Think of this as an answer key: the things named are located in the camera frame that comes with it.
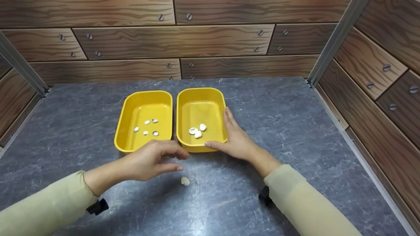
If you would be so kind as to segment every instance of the white pebble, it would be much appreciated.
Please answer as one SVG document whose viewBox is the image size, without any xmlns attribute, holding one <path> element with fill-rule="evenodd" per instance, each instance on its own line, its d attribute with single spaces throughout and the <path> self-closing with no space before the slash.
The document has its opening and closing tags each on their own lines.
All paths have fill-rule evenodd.
<svg viewBox="0 0 420 236">
<path fill-rule="evenodd" d="M 207 129 L 207 126 L 205 124 L 200 124 L 200 130 L 204 131 Z"/>
<path fill-rule="evenodd" d="M 199 139 L 199 138 L 201 138 L 201 131 L 197 131 L 195 134 L 194 134 L 194 138 L 196 138 L 196 139 Z"/>
<path fill-rule="evenodd" d="M 181 184 L 184 186 L 188 186 L 189 185 L 189 179 L 187 177 L 182 177 L 181 178 Z"/>
<path fill-rule="evenodd" d="M 195 128 L 195 127 L 193 127 L 193 128 L 191 128 L 191 129 L 189 129 L 189 134 L 194 135 L 195 133 L 197 133 L 197 131 L 198 131 L 198 129 L 197 129 L 197 128 Z"/>
</svg>

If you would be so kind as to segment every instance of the metal frame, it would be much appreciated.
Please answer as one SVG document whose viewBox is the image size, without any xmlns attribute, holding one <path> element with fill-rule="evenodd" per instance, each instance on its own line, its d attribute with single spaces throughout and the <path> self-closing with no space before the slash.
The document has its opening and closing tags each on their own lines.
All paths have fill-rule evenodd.
<svg viewBox="0 0 420 236">
<path fill-rule="evenodd" d="M 321 76 L 324 74 L 328 65 L 331 63 L 340 46 L 343 44 L 347 35 L 350 33 L 363 9 L 369 0 L 351 0 L 337 27 L 334 29 L 331 37 L 321 52 L 317 62 L 308 76 L 308 83 L 312 88 L 318 84 Z"/>
<path fill-rule="evenodd" d="M 0 54 L 39 95 L 44 97 L 49 89 L 48 86 L 2 32 L 0 32 Z"/>
</svg>

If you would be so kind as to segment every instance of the beige sleeve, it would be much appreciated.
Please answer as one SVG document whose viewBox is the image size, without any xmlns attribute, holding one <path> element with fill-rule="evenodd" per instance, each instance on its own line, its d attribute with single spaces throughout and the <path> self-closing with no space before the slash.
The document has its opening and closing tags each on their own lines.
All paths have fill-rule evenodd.
<svg viewBox="0 0 420 236">
<path fill-rule="evenodd" d="M 361 236 L 350 221 L 289 165 L 265 179 L 270 198 L 302 236 Z"/>
<path fill-rule="evenodd" d="M 1 236 L 45 236 L 86 214 L 97 201 L 78 171 L 0 212 Z"/>
</svg>

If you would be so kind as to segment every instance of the table surface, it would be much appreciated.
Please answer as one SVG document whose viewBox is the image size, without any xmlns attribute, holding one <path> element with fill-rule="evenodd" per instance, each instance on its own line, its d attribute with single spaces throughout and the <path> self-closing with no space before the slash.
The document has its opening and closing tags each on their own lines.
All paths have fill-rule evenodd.
<svg viewBox="0 0 420 236">
<path fill-rule="evenodd" d="M 191 87 L 221 90 L 238 123 L 277 159 L 298 170 L 364 235 L 407 235 L 350 147 L 299 77 L 140 81 L 54 86 L 0 159 L 0 209 L 80 169 L 118 158 L 113 139 L 124 99 Z M 257 195 L 262 178 L 220 152 L 191 154 L 183 172 L 120 183 L 110 209 L 57 235 L 299 235 Z M 188 177 L 189 186 L 180 184 Z"/>
</svg>

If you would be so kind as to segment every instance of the yellow plastic tray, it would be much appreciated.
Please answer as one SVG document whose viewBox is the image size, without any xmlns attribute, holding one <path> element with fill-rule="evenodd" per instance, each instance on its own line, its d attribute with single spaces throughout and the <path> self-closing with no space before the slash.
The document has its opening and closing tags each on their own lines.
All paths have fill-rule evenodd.
<svg viewBox="0 0 420 236">
<path fill-rule="evenodd" d="M 177 97 L 176 136 L 182 147 L 188 152 L 213 152 L 204 146 L 206 141 L 227 141 L 227 133 L 223 125 L 225 99 L 222 92 L 214 88 L 191 88 L 182 90 Z M 207 129 L 202 137 L 194 138 L 189 129 L 199 129 L 203 123 Z"/>
<path fill-rule="evenodd" d="M 124 101 L 115 132 L 115 147 L 124 152 L 130 153 L 145 145 L 152 139 L 170 140 L 172 137 L 172 96 L 168 92 L 144 91 L 135 92 L 129 95 Z M 148 135 L 143 135 L 143 131 L 148 131 Z M 153 136 L 152 132 L 158 131 L 158 136 Z"/>
</svg>

